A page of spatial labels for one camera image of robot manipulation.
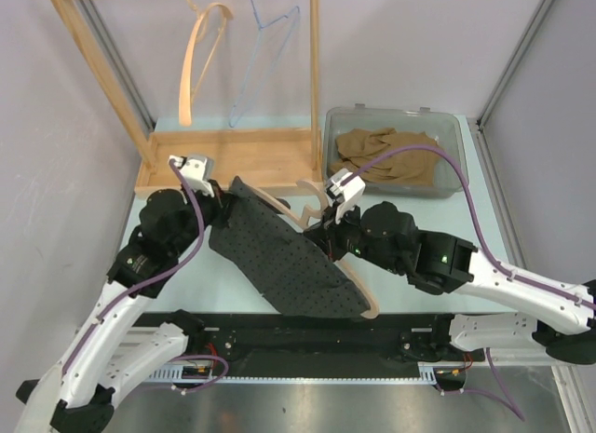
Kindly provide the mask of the left aluminium frame post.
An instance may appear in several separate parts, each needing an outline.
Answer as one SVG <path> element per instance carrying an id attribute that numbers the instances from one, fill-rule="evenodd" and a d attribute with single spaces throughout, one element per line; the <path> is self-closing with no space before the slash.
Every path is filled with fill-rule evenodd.
<path id="1" fill-rule="evenodd" d="M 100 11 L 93 0 L 74 1 L 98 43 L 102 54 L 107 59 L 118 85 L 122 88 L 133 114 L 140 123 L 142 132 L 145 136 L 148 136 L 155 129 L 156 122 L 152 118 L 129 66 L 125 62 L 120 49 L 117 47 Z"/>

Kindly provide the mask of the aluminium frame post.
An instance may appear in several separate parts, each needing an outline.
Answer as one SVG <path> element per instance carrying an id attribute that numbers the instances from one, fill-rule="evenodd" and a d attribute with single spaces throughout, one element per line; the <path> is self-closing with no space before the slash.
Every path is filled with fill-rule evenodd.
<path id="1" fill-rule="evenodd" d="M 140 123 L 142 132 L 145 136 L 148 136 L 155 129 L 156 122 L 152 118 L 129 66 L 125 62 L 120 49 L 117 47 L 100 11 L 93 0 L 74 1 L 98 43 L 102 54 L 107 59 L 118 85 L 122 88 L 133 114 Z"/>
<path id="2" fill-rule="evenodd" d="M 495 108 L 504 97 L 515 74 L 519 70 L 532 44 L 538 36 L 543 24 L 558 0 L 540 0 L 528 24 L 521 34 L 521 38 L 513 49 L 502 74 L 491 91 L 488 101 L 483 105 L 481 113 L 476 120 L 480 131 L 483 131 L 490 121 Z"/>

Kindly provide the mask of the right aluminium frame post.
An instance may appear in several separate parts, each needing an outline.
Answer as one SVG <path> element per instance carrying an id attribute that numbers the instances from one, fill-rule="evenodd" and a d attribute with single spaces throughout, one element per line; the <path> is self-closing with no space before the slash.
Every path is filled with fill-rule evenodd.
<path id="1" fill-rule="evenodd" d="M 513 49 L 502 74 L 491 91 L 488 101 L 483 105 L 481 113 L 476 120 L 480 131 L 483 131 L 490 121 L 495 108 L 504 97 L 515 74 L 519 70 L 532 44 L 538 36 L 543 24 L 558 0 L 540 0 L 528 24 L 521 34 L 521 38 Z"/>

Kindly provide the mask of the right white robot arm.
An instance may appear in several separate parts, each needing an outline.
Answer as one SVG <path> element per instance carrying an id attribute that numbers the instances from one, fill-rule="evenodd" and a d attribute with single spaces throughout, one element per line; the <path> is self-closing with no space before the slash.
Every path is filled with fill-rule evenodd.
<path id="1" fill-rule="evenodd" d="M 562 362 L 595 362 L 595 284 L 572 285 L 490 259 L 460 237 L 419 229 L 413 216 L 389 202 L 343 217 L 324 210 L 305 230 L 332 260 L 350 253 L 432 295 L 463 294 L 509 307 L 509 312 L 442 315 L 429 336 L 431 352 L 452 359 L 460 351 L 542 348 Z"/>

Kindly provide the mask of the wooden clothes rack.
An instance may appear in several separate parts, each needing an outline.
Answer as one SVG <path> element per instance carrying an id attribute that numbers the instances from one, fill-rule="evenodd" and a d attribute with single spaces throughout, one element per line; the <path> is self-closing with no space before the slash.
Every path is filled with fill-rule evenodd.
<path id="1" fill-rule="evenodd" d="M 227 184 L 237 175 L 277 196 L 296 196 L 300 179 L 321 180 L 321 133 L 318 123 L 319 0 L 309 0 L 310 123 L 303 128 L 207 129 L 142 132 L 107 59 L 75 0 L 50 0 L 74 39 L 122 126 L 136 146 L 142 165 L 138 196 L 174 185 L 166 171 L 169 155 L 203 154 L 215 161 L 214 178 Z"/>

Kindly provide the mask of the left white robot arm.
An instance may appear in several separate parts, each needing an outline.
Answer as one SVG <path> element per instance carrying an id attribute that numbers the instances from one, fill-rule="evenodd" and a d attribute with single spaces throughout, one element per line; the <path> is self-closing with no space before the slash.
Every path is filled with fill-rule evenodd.
<path id="1" fill-rule="evenodd" d="M 177 310 L 150 337 L 117 358 L 129 329 L 168 280 L 198 253 L 206 228 L 227 201 L 214 181 L 182 182 L 150 195 L 140 222 L 116 255 L 92 312 L 62 357 L 40 379 L 17 390 L 25 407 L 19 432 L 102 432 L 115 409 L 153 372 L 172 361 L 214 372 L 223 358 L 208 348 L 203 322 Z"/>

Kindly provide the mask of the light wooden hanger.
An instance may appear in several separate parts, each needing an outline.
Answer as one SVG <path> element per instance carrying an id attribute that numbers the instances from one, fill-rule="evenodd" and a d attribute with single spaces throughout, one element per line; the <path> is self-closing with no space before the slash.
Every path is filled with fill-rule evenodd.
<path id="1" fill-rule="evenodd" d="M 217 48 L 223 40 L 228 22 L 232 20 L 234 16 L 231 9 L 222 3 L 213 2 L 204 9 L 200 9 L 193 0 L 186 0 L 186 3 L 190 9 L 195 12 L 196 21 L 189 35 L 183 58 L 179 85 L 178 122 L 183 127 L 190 127 L 193 123 L 193 105 L 195 97 L 201 89 Z M 211 46 L 209 55 L 203 64 L 201 73 L 196 82 L 193 83 L 195 49 L 208 32 L 210 13 L 213 10 L 217 10 L 220 13 L 220 25 L 217 29 L 217 34 Z"/>

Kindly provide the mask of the white rounded object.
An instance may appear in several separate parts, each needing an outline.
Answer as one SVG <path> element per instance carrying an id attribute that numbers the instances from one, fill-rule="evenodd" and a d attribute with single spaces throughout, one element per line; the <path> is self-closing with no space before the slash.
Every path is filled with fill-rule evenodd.
<path id="1" fill-rule="evenodd" d="M 45 383 L 39 382 L 31 393 L 14 429 L 15 433 L 48 433 L 55 408 L 54 393 Z"/>

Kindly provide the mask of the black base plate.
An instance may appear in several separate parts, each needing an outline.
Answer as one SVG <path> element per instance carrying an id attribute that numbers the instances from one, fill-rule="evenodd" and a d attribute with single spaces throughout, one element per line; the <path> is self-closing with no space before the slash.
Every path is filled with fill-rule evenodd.
<path id="1" fill-rule="evenodd" d="M 197 318 L 207 343 L 238 377 L 405 377 L 423 362 L 465 368 L 481 349 L 450 344 L 451 314 L 380 315 L 375 319 L 209 314 Z"/>

